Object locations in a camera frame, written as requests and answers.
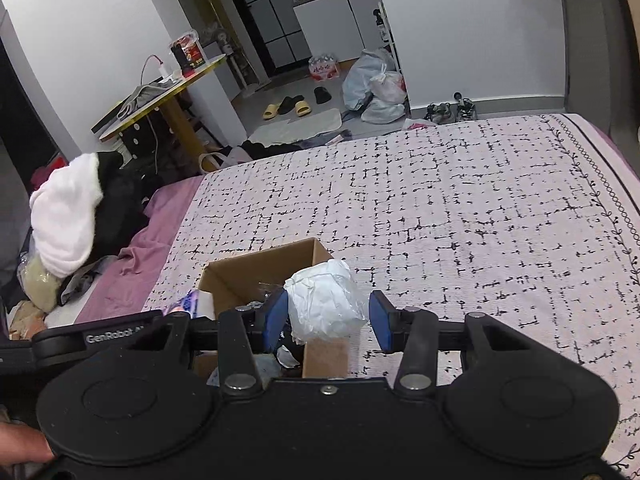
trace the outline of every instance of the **slipper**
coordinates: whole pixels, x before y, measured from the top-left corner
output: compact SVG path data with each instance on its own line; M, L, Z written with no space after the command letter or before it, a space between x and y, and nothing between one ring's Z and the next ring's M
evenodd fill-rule
M284 98L284 101L282 101L280 106L278 107L278 113L280 115L288 114L296 106L296 103L302 100L304 100L304 97L302 97L302 95L296 95L295 97L286 96Z
M298 101L296 103L296 114L298 117L304 117L307 114L311 113L311 106L305 100Z
M278 114L278 105L269 105L267 106L267 109L262 114L262 118L265 121L268 121L269 119L273 119L277 114Z
M331 100L331 94L324 86L316 88L314 94L316 94L316 104L318 105L323 105Z

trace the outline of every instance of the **pink blanket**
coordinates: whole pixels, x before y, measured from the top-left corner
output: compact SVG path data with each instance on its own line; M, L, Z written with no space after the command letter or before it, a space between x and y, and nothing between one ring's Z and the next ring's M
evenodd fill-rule
M202 179L195 176L156 191L145 208L149 225L100 277L76 323L140 312Z

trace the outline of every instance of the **human hand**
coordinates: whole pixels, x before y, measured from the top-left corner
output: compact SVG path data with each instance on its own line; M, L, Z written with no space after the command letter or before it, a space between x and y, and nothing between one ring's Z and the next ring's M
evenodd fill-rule
M0 465L45 463L52 459L44 434L25 424L0 422Z

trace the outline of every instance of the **pair of sneakers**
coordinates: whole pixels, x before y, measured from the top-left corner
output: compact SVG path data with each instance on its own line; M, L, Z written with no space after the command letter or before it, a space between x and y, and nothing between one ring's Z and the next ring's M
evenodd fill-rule
M463 98L460 92L453 94L453 98L458 101L458 108L456 109L457 123L478 120L476 104L471 99ZM439 105L431 103L427 107L427 114L424 119L432 123L442 124L448 121L451 116L451 103L440 103Z

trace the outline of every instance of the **black circular cover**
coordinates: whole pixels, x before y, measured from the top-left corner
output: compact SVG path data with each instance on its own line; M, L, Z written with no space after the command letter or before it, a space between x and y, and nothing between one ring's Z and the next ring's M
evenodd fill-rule
M551 351L494 356L447 390L445 415L462 439L523 465L602 453L618 421L618 400L605 381Z
M202 379L162 352L105 351L52 380L38 398L38 423L58 455L97 465L132 465L166 455L204 423Z

